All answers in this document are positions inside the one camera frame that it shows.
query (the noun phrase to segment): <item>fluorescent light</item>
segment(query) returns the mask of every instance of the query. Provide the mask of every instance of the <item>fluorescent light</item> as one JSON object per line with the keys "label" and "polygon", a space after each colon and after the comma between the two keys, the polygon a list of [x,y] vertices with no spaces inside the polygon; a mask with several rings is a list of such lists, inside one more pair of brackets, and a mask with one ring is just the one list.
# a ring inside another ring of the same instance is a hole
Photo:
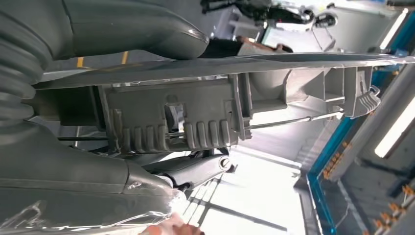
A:
{"label": "fluorescent light", "polygon": [[379,145],[375,148],[375,153],[383,158],[399,139],[401,134],[408,128],[409,124],[415,118],[415,97],[402,112],[401,116],[396,120],[387,134],[380,141]]}
{"label": "fluorescent light", "polygon": [[389,30],[389,32],[386,35],[385,39],[380,44],[381,49],[385,49],[388,46],[388,44],[391,41],[392,37],[395,35],[396,31],[401,26],[401,24],[402,24],[403,20],[405,19],[407,13],[408,13],[408,9],[407,8],[403,9],[402,13],[398,16],[395,23],[392,25],[392,28]]}

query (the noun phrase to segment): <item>metal rod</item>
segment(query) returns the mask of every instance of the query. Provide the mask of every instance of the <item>metal rod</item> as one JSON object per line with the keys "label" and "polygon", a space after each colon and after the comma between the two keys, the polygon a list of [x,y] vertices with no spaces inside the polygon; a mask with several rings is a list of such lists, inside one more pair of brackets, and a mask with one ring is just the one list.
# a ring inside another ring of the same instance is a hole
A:
{"label": "metal rod", "polygon": [[58,137],[60,141],[107,141],[107,137]]}
{"label": "metal rod", "polygon": [[[81,126],[77,126],[76,127],[76,137],[79,137],[79,135],[81,134]],[[75,141],[75,144],[74,144],[74,146],[75,147],[78,147],[78,145],[79,145],[79,141]]]}
{"label": "metal rod", "polygon": [[[307,121],[314,121],[324,118],[329,118],[332,116],[337,116],[343,114],[343,111],[333,112],[329,114],[319,115],[319,116],[313,116],[313,117],[303,117],[293,120],[287,120],[287,121],[279,121],[279,122],[273,122],[273,123],[266,123],[266,124],[260,124],[260,125],[254,125],[254,126],[247,126],[245,127],[246,130],[253,130],[253,129],[260,129],[260,128],[267,128],[267,127],[274,127],[274,126],[283,126],[293,123],[299,123],[299,122],[307,122]],[[166,133],[166,136],[168,137],[184,137],[183,132],[176,132],[176,133]],[[58,140],[60,141],[107,141],[107,137],[58,137]]]}
{"label": "metal rod", "polygon": [[259,124],[259,125],[254,125],[254,126],[247,126],[246,129],[254,130],[254,129],[260,129],[260,128],[274,127],[274,126],[283,126],[283,125],[294,124],[294,123],[299,123],[299,122],[307,122],[307,121],[314,121],[314,120],[329,118],[329,117],[337,116],[340,114],[343,114],[343,111],[338,111],[338,112],[333,112],[333,113],[313,116],[313,117],[303,117],[303,118],[287,120],[287,121],[279,121],[279,122],[265,123],[265,124]]}

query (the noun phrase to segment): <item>black pants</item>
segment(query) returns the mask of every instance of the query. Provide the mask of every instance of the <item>black pants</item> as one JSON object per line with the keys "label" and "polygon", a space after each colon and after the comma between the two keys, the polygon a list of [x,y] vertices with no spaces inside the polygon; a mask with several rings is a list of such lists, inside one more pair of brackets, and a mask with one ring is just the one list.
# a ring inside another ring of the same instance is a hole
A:
{"label": "black pants", "polygon": [[205,52],[199,58],[224,58],[238,55],[242,47],[241,42],[227,39],[211,39]]}

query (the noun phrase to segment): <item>cable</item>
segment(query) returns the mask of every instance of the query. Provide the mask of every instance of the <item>cable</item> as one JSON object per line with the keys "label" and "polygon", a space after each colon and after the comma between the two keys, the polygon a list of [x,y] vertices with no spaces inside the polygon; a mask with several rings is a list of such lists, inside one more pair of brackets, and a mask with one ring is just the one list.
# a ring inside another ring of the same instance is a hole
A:
{"label": "cable", "polygon": [[346,219],[347,215],[349,214],[349,209],[350,209],[350,205],[348,205],[348,206],[347,206],[345,214],[344,214],[344,215],[343,215],[343,217],[339,220],[339,222],[336,224],[336,226],[335,226],[335,228],[336,228],[336,229],[337,229],[337,227],[339,227],[339,226],[343,223],[343,221]]}

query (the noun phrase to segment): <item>blue metal frame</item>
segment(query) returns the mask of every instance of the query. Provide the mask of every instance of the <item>blue metal frame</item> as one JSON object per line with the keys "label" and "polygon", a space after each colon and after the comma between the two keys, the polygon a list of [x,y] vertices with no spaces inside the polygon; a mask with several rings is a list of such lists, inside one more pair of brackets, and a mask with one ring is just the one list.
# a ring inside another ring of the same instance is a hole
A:
{"label": "blue metal frame", "polygon": [[[392,42],[391,49],[405,50],[405,47],[408,45],[408,43],[410,43],[414,35],[415,13],[411,13],[404,26],[400,30],[398,36]],[[375,86],[380,86],[386,77],[387,73],[385,72],[374,72],[372,76],[372,84]],[[355,122],[355,119],[350,119],[347,117],[343,118],[342,122],[339,124],[336,131],[333,133],[326,146],[320,153],[316,162],[311,167],[310,172],[307,174],[310,184],[310,193],[316,203],[316,210],[322,225],[323,235],[335,235],[337,234],[337,231],[333,218],[330,215],[329,207],[324,198],[319,175],[324,170],[324,167],[330,160],[331,156],[333,156],[336,149],[343,142],[345,136],[348,134],[349,130],[353,127]]]}

